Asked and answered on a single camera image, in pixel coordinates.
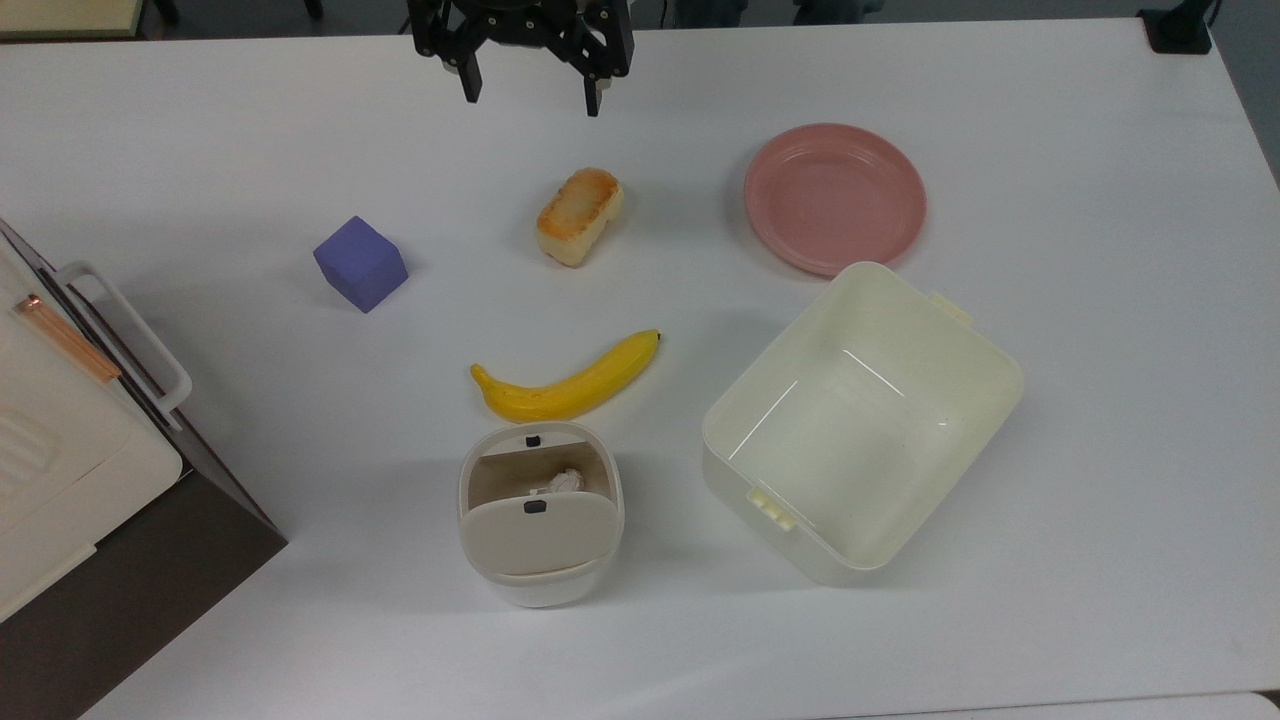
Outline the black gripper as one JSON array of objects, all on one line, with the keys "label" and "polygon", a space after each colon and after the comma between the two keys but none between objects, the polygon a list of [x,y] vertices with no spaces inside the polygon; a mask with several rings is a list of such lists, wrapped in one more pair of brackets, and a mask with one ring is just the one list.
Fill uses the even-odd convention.
[{"label": "black gripper", "polygon": [[483,87],[476,51],[485,41],[549,49],[582,77],[591,118],[612,79],[630,73],[628,1],[407,1],[407,9],[416,53],[457,74],[471,104]]}]

